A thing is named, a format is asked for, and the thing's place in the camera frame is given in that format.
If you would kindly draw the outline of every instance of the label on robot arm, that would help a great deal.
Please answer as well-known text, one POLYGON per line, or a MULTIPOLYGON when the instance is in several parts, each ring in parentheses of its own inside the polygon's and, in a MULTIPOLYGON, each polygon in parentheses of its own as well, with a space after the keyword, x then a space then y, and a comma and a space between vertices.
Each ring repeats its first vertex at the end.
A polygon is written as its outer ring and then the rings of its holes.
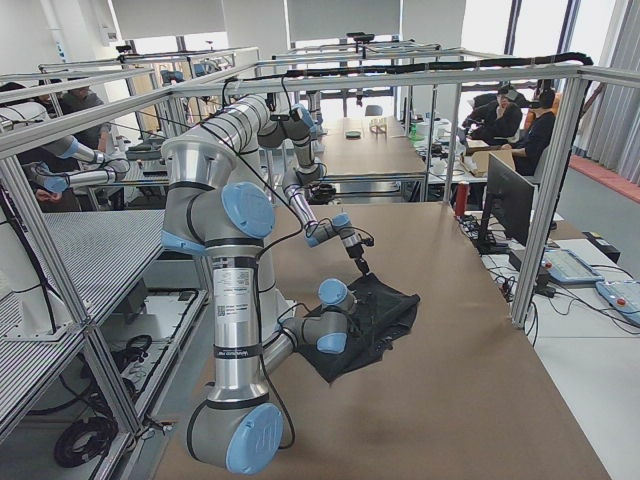
POLYGON ((213 272, 216 319, 223 323, 251 320, 251 282, 249 268, 223 268, 213 272))

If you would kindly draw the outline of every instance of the folded black garment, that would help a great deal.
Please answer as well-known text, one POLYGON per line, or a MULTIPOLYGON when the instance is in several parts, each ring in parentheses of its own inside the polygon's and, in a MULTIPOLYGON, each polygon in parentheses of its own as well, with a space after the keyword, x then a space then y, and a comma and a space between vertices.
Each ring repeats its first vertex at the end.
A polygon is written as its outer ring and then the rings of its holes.
MULTIPOLYGON (((319 352, 315 345, 303 345, 298 352, 313 365, 327 382, 347 372, 358 370, 382 360, 393 341, 407 335, 416 319, 418 295, 405 295, 382 283, 370 273, 351 285, 349 290, 358 299, 355 313, 350 316, 347 344, 340 355, 319 352)), ((320 316, 321 307, 309 316, 320 316)))

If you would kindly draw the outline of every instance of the red carpet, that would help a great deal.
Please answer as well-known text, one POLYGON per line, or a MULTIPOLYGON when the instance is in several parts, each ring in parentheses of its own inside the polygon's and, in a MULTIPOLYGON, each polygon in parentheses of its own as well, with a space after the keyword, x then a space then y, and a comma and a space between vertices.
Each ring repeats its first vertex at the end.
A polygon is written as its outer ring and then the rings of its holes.
POLYGON ((571 155, 569 166, 596 182, 601 183, 605 187, 609 187, 618 192, 620 195, 624 195, 634 202, 640 203, 640 186, 634 185, 617 173, 604 168, 602 165, 592 160, 578 157, 577 155, 571 155))

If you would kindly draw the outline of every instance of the wall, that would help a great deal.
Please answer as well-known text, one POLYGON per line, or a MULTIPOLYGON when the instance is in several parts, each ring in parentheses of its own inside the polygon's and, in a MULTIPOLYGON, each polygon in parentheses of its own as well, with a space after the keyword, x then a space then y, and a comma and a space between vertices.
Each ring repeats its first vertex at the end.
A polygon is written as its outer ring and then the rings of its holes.
POLYGON ((230 46, 258 47, 263 60, 289 48, 284 0, 224 0, 223 8, 230 46))
MULTIPOLYGON (((442 48, 459 47, 466 0, 404 0, 402 38, 421 43, 439 43, 442 48)), ((413 89, 413 110, 425 113, 431 109, 431 87, 413 89)), ((455 101, 455 86, 438 88, 436 111, 438 116, 451 119, 455 101)))
POLYGON ((59 61, 39 0, 2 0, 0 74, 34 73, 59 61))

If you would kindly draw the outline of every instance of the red can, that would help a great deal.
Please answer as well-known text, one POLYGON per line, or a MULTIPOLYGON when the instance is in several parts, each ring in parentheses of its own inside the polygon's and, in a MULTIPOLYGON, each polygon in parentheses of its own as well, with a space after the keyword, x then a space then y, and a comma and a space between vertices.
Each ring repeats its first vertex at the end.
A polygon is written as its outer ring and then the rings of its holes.
POLYGON ((460 182, 456 192, 455 216, 461 217, 467 210, 467 195, 469 195, 469 182, 460 182))

